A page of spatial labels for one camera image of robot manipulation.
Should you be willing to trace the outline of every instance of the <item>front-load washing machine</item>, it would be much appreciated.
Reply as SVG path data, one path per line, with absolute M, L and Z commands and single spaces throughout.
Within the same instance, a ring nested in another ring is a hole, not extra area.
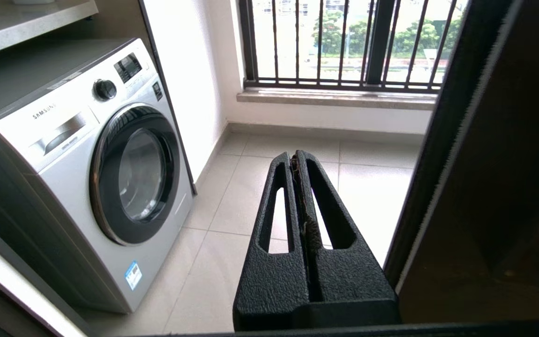
M 192 190 L 141 40 L 0 52 L 0 237 L 72 305 L 132 312 Z

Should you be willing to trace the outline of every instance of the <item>samsung logo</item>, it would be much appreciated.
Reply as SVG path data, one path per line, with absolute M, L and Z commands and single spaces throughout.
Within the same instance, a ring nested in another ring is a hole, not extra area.
M 37 118 L 41 117 L 42 115 L 45 115 L 45 113 L 48 113 L 54 107 L 55 107 L 55 104 L 47 105 L 47 107 L 45 107 L 45 109 L 42 109 L 41 111 L 39 111 L 36 114 L 32 115 L 32 118 L 37 119 Z

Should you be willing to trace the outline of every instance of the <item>window sill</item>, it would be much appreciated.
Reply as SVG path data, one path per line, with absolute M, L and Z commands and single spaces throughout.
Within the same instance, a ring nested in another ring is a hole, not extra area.
M 332 105 L 378 109 L 432 110 L 437 95 L 394 94 L 333 90 L 247 88 L 236 95 L 237 102 Z

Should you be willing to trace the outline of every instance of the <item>window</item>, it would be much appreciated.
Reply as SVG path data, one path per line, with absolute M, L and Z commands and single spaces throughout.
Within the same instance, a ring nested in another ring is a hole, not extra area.
M 240 0 L 247 87 L 436 93 L 468 0 Z

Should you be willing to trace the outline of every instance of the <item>washing machine door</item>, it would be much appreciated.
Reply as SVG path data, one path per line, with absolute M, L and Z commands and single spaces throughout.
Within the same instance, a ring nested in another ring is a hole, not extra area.
M 159 231 L 176 197 L 179 160 L 174 130 L 152 106 L 128 105 L 109 120 L 92 160 L 90 200 L 110 239 L 137 245 Z

